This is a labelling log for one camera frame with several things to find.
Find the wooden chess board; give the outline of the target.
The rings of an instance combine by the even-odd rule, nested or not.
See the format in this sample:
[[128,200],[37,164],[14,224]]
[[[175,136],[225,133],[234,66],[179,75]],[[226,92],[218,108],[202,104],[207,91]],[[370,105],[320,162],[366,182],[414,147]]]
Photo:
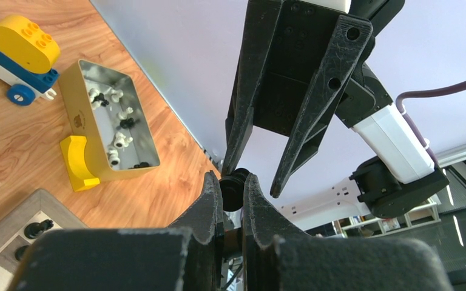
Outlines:
[[0,220],[0,290],[6,290],[25,248],[42,234],[86,228],[75,214],[44,189],[35,190]]

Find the yellow tin with chess pieces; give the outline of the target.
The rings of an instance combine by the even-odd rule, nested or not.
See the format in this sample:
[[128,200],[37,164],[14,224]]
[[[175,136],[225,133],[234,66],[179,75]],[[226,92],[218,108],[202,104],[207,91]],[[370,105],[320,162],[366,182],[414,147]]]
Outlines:
[[118,70],[77,60],[58,84],[72,133],[85,137],[83,164],[101,181],[131,179],[161,161],[133,79]]

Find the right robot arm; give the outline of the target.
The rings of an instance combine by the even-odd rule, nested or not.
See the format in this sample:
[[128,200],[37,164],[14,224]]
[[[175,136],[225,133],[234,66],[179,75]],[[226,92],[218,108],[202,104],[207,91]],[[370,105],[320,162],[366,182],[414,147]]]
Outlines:
[[278,198],[289,177],[317,154],[334,116],[375,152],[350,177],[359,194],[335,187],[336,197],[390,219],[447,186],[400,101],[366,64],[376,36],[403,7],[403,1],[248,2],[225,121],[220,187],[226,211],[244,204],[249,172],[238,162],[253,127],[288,138],[270,189]]

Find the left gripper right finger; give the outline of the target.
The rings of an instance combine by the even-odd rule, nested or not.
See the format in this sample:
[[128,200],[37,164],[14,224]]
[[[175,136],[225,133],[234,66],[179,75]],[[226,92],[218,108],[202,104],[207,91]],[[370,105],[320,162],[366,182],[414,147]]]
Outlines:
[[436,253],[415,239],[318,238],[245,182],[245,290],[451,290]]

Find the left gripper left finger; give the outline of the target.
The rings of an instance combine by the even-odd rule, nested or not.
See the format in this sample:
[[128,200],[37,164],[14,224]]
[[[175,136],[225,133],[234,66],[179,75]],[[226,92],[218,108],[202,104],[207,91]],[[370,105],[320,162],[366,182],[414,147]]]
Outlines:
[[144,229],[62,229],[25,251],[10,290],[218,290],[222,198],[213,172],[172,224]]

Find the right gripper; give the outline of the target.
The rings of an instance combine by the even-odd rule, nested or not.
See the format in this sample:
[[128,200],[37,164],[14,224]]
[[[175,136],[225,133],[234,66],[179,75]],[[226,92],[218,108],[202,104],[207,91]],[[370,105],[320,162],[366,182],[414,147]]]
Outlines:
[[221,174],[237,168],[254,125],[290,134],[269,193],[279,198],[290,176],[318,153],[331,120],[326,112],[334,112],[371,35],[376,37],[403,6],[404,1],[353,1],[347,9],[249,1]]

